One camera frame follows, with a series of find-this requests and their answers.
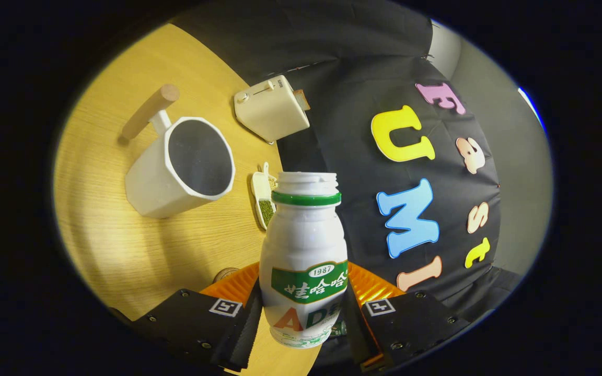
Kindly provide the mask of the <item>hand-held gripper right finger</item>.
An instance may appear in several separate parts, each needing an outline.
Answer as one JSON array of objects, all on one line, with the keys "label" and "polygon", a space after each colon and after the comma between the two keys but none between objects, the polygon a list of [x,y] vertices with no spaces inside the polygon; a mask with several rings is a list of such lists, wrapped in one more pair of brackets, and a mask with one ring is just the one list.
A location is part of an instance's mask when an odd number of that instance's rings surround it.
[{"label": "hand-held gripper right finger", "polygon": [[403,292],[351,262],[344,318],[353,360],[363,373],[408,366],[471,324],[428,291]]}]

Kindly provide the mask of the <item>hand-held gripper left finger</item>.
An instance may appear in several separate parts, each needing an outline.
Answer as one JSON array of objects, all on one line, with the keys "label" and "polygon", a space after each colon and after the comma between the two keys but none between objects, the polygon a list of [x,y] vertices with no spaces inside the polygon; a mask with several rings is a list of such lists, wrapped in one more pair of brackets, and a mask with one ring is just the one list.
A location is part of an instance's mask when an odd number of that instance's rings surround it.
[{"label": "hand-held gripper left finger", "polygon": [[243,267],[200,292],[180,289],[131,327],[210,373],[248,367],[262,311],[260,264]]}]

